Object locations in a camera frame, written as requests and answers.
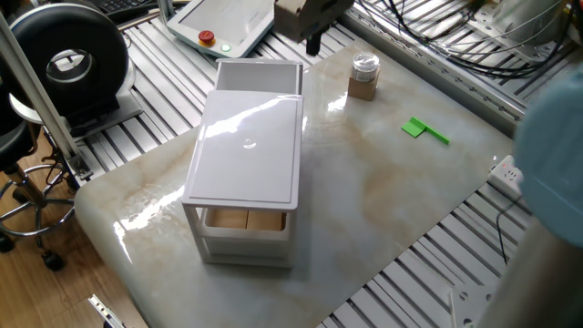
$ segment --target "stool seat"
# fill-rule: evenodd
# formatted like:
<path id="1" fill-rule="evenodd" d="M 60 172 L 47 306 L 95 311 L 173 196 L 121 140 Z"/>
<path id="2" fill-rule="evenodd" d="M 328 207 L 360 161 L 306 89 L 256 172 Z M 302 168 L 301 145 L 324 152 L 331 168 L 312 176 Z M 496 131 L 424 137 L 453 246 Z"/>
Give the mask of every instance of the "stool seat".
<path id="1" fill-rule="evenodd" d="M 0 171 L 14 165 L 18 160 L 28 155 L 33 148 L 34 142 L 32 136 L 36 139 L 40 133 L 40 126 L 32 126 L 33 131 L 29 131 L 29 125 L 26 121 L 20 122 L 7 133 L 0 131 Z"/>

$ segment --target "keyboard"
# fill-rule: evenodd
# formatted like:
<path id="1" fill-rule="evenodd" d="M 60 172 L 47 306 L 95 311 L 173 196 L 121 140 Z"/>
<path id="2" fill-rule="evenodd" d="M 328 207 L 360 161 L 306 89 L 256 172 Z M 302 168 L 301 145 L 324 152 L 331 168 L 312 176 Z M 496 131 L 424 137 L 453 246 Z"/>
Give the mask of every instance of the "keyboard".
<path id="1" fill-rule="evenodd" d="M 105 14 L 111 14 L 118 10 L 129 9 L 140 5 L 145 5 L 153 0 L 97 0 L 92 1 Z"/>

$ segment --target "white cable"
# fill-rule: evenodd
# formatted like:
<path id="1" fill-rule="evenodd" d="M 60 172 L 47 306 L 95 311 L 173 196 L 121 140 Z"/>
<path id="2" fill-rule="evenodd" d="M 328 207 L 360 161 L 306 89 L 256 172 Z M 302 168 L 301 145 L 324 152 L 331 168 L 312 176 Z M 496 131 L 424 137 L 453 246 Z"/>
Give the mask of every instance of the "white cable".
<path id="1" fill-rule="evenodd" d="M 484 41 L 496 39 L 496 38 L 499 38 L 499 37 L 502 37 L 502 36 L 507 36 L 509 34 L 512 34 L 512 33 L 516 32 L 518 29 L 522 28 L 523 26 L 525 26 L 525 25 L 527 25 L 529 23 L 532 23 L 534 20 L 536 20 L 536 19 L 540 18 L 542 15 L 548 13 L 551 9 L 555 8 L 557 5 L 560 5 L 561 3 L 563 3 L 563 0 L 558 0 L 554 5 L 552 5 L 551 7 L 549 7 L 544 12 L 542 12 L 542 13 L 540 13 L 540 14 L 532 17 L 532 18 L 530 18 L 529 20 L 527 20 L 523 24 L 521 24 L 521 25 L 517 26 L 516 28 L 514 28 L 514 29 L 512 29 L 512 30 L 510 30 L 508 32 L 505 32 L 505 33 L 503 33 L 503 34 L 501 34 L 499 36 L 490 36 L 490 37 L 483 38 L 483 39 L 480 39 L 480 40 L 477 40 L 477 41 L 459 42 L 459 43 L 453 43 L 453 44 L 448 44 L 448 45 L 443 45 L 443 46 L 450 47 L 450 46 L 472 45 L 472 44 L 475 44 L 475 43 L 479 43 L 479 42 L 484 42 Z"/>
<path id="2" fill-rule="evenodd" d="M 511 46 L 511 47 L 508 47 L 508 48 L 500 49 L 500 50 L 497 50 L 497 51 L 489 51 L 489 52 L 484 52 L 484 53 L 479 53 L 479 52 L 478 52 L 478 53 L 471 53 L 471 52 L 466 52 L 466 51 L 457 51 L 457 50 L 453 50 L 453 49 L 446 49 L 446 50 L 447 50 L 448 52 L 451 52 L 451 53 L 454 53 L 454 54 L 470 55 L 470 56 L 473 56 L 473 55 L 492 55 L 492 54 L 497 54 L 497 53 L 501 53 L 501 52 L 506 52 L 506 51 L 508 51 L 508 50 L 511 50 L 511 49 L 514 49 L 514 48 L 518 48 L 519 46 L 522 46 L 522 45 L 524 45 L 524 44 L 525 44 L 525 43 L 527 43 L 528 41 L 530 41 L 530 40 L 533 40 L 535 37 L 537 37 L 537 36 L 539 36 L 541 33 L 545 32 L 545 30 L 546 30 L 546 29 L 547 29 L 547 28 L 548 28 L 548 27 L 549 27 L 551 24 L 553 24 L 553 23 L 554 23 L 554 22 L 557 20 L 557 18 L 560 16 L 560 14 L 561 14 L 561 13 L 558 13 L 558 15 L 555 15 L 555 17 L 553 17 L 553 19 L 552 19 L 550 22 L 548 22 L 548 24 L 547 24 L 545 27 L 543 27 L 543 28 L 542 28 L 540 31 L 538 31 L 538 33 L 536 33 L 535 35 L 531 36 L 531 37 L 530 37 L 530 38 L 528 38 L 527 40 L 525 40 L 525 41 L 523 41 L 523 42 L 521 42 L 521 43 L 519 43 L 519 44 L 516 44 L 515 46 Z"/>

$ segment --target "jar lid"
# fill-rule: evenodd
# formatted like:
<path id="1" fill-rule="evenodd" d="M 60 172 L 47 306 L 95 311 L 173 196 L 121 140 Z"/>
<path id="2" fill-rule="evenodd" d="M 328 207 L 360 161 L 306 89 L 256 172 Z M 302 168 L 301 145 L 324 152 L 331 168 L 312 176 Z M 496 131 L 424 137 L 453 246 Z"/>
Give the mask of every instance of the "jar lid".
<path id="1" fill-rule="evenodd" d="M 370 52 L 362 52 L 354 55 L 354 68 L 362 72 L 372 72 L 379 67 L 379 57 Z"/>

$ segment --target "slotted aluminum rail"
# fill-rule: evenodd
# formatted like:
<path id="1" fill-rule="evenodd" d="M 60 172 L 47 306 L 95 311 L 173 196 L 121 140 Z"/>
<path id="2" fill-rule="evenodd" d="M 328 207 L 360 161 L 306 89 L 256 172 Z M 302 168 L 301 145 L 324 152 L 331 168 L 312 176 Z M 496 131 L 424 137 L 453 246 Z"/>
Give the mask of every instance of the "slotted aluminum rail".
<path id="1" fill-rule="evenodd" d="M 453 327 L 452 288 L 496 285 L 506 270 L 496 216 L 511 203 L 484 184 L 318 327 Z M 514 256 L 531 220 L 521 205 L 501 217 L 506 256 Z"/>

